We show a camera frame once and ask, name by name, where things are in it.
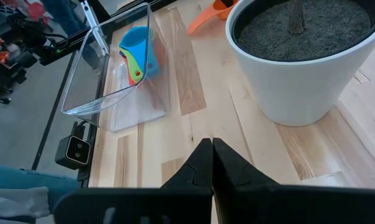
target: orange measuring cup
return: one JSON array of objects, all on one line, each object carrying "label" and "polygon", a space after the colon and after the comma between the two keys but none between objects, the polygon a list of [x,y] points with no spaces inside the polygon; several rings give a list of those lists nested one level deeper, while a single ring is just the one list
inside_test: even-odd
[{"label": "orange measuring cup", "polygon": [[187,34],[191,35],[201,24],[205,23],[214,16],[220,19],[227,19],[227,16],[239,0],[233,0],[233,5],[227,7],[221,0],[215,0],[205,10],[197,16],[187,28]]}]

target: transparent bin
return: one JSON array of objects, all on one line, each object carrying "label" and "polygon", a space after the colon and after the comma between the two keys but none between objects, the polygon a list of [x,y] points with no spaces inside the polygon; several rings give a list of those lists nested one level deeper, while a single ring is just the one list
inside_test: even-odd
[{"label": "transparent bin", "polygon": [[[94,34],[104,37],[107,49]],[[164,116],[169,108],[166,52],[147,3],[99,24],[86,34],[72,65],[62,112],[112,132]]]}]

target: gray soil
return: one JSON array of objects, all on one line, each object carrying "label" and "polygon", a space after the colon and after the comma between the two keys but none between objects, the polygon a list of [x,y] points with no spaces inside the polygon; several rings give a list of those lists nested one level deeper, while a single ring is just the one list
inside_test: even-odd
[{"label": "gray soil", "polygon": [[370,18],[349,0],[303,0],[306,29],[288,32],[288,2],[274,6],[246,26],[239,46],[269,60],[309,60],[336,54],[368,33]]}]

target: white pot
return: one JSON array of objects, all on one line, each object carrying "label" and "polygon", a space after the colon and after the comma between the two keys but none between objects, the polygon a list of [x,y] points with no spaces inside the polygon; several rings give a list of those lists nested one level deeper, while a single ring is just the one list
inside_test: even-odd
[{"label": "white pot", "polygon": [[253,0],[240,0],[226,21],[226,37],[254,88],[263,113],[287,126],[304,126],[322,118],[375,48],[375,32],[338,54],[303,62],[276,62],[249,55],[232,39],[232,26]]}]

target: wooden countertop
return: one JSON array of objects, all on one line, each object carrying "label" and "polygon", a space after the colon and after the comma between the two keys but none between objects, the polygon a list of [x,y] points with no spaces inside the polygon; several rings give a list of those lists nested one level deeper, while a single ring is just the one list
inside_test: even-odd
[{"label": "wooden countertop", "polygon": [[90,187],[160,187],[202,138],[219,137],[281,184],[375,188],[375,49],[337,104],[299,128],[268,120],[227,43],[224,21],[186,27],[212,0],[154,13],[170,46],[167,116],[117,133],[98,130]]}]

